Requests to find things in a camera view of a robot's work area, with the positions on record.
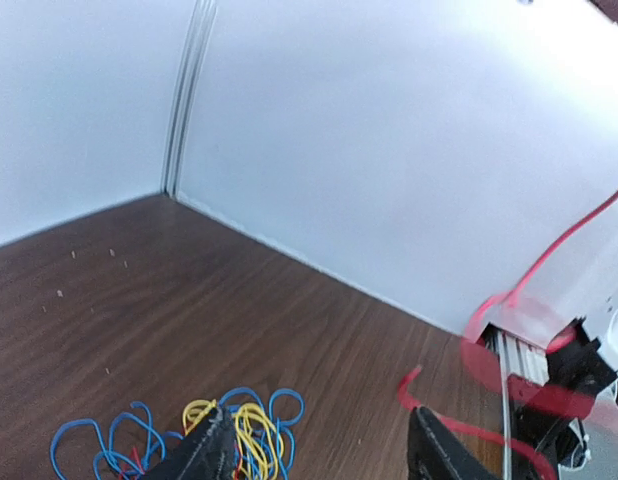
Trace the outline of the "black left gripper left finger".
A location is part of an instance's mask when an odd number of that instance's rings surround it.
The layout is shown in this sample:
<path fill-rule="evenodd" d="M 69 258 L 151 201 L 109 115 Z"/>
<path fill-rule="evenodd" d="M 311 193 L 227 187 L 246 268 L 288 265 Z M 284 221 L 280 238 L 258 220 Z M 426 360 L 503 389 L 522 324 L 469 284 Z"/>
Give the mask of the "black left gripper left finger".
<path fill-rule="evenodd" d="M 230 412 L 213 407 L 194 429 L 141 479 L 228 480 L 237 466 L 236 431 Z"/>

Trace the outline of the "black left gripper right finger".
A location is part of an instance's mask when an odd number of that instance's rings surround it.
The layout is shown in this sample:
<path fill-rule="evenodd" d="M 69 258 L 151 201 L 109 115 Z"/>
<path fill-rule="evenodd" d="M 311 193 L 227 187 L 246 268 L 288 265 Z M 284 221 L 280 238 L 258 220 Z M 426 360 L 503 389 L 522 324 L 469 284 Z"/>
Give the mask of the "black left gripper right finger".
<path fill-rule="evenodd" d="M 414 408 L 407 440 L 409 480 L 496 480 L 427 407 Z"/>

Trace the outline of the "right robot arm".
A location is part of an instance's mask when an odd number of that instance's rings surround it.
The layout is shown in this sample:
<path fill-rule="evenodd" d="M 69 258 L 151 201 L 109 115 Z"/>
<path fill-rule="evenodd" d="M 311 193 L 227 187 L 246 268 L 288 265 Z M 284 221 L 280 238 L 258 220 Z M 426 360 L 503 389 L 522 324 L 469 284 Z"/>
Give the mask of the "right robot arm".
<path fill-rule="evenodd" d="M 585 471 L 588 479 L 618 479 L 618 288 L 586 317 L 583 329 L 600 342 L 598 354 L 611 368 L 590 415 L 572 423 L 575 450 L 560 466 L 562 473 Z"/>

